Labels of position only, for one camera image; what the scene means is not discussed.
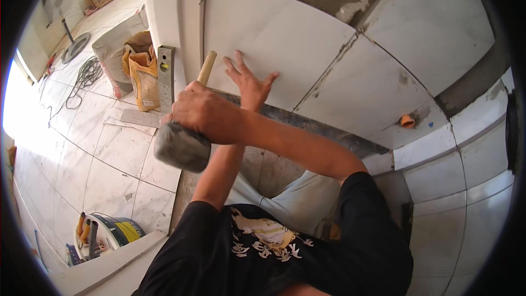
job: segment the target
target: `hand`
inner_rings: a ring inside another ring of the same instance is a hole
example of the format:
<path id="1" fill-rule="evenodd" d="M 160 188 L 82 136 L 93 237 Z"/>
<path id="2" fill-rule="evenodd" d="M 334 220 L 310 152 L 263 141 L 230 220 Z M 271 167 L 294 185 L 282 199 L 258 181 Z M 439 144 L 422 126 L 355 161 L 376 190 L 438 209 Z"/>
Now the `hand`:
<path id="1" fill-rule="evenodd" d="M 228 68 L 225 70 L 225 74 L 232 78 L 233 82 L 239 87 L 241 108 L 258 113 L 261 110 L 263 103 L 265 103 L 270 89 L 272 88 L 272 83 L 278 78 L 279 73 L 275 71 L 261 82 L 247 68 L 239 50 L 236 50 L 235 55 L 239 71 L 233 66 L 230 58 L 225 56 L 223 57 L 223 62 Z"/>
<path id="2" fill-rule="evenodd" d="M 212 143 L 239 143 L 244 132 L 243 112 L 232 102 L 207 89 L 200 82 L 191 82 L 180 92 L 171 106 L 171 113 L 161 123 L 171 120 L 206 136 Z"/>

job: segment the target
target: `cartoon print on shirt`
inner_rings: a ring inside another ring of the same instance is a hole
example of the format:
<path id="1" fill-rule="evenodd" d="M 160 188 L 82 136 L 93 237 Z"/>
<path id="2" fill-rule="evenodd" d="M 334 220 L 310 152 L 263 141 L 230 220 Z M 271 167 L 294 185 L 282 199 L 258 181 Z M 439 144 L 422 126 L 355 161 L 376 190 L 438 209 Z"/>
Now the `cartoon print on shirt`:
<path id="1" fill-rule="evenodd" d="M 238 209 L 234 207 L 230 209 L 234 213 L 232 220 L 236 223 L 237 228 L 242 231 L 240 234 L 232 232 L 233 238 L 237 241 L 233 241 L 232 252 L 238 257 L 247 256 L 246 253 L 249 249 L 240 243 L 238 236 L 241 234 L 251 234 L 259 239 L 252 244 L 252 247 L 259 251 L 260 257 L 267 258 L 273 253 L 281 262 L 286 262 L 291 257 L 301 258 L 298 254 L 299 248 L 296 248 L 295 243 L 291 243 L 296 237 L 305 245 L 313 247 L 312 240 L 303 240 L 299 237 L 298 232 L 292 231 L 276 221 L 267 218 L 248 219 Z"/>

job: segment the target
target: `fan base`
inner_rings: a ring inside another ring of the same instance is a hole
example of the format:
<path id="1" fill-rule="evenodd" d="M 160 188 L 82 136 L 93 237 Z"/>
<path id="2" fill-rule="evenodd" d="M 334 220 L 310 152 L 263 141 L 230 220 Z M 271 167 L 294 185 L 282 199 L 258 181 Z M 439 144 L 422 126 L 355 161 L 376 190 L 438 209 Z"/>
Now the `fan base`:
<path id="1" fill-rule="evenodd" d="M 71 60 L 73 60 L 82 51 L 82 49 L 86 47 L 91 37 L 92 35 L 90 33 L 83 33 L 82 35 L 78 36 L 64 51 L 64 54 L 62 55 L 62 64 L 68 64 Z"/>

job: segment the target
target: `black t-shirt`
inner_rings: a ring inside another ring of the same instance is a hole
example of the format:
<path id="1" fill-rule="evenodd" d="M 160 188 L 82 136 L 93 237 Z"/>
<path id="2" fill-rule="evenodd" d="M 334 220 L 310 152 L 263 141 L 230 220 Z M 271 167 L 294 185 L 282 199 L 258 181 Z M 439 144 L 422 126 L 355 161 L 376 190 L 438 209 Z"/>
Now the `black t-shirt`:
<path id="1" fill-rule="evenodd" d="M 413 259 L 367 173 L 341 188 L 341 239 L 291 231 L 254 205 L 191 202 L 151 263 L 140 295 L 275 295 L 306 283 L 331 295 L 405 295 Z"/>

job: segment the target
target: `light blue pants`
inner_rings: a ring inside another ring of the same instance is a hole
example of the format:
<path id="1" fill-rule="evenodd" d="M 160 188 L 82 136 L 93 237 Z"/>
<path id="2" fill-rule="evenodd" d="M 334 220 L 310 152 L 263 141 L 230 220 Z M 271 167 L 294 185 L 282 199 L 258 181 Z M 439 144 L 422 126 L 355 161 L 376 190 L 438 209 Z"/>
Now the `light blue pants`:
<path id="1" fill-rule="evenodd" d="M 293 231 L 321 237 L 323 225 L 336 210 L 340 185 L 334 179 L 306 170 L 273 198 L 260 195 L 238 174 L 225 205 L 258 206 Z"/>

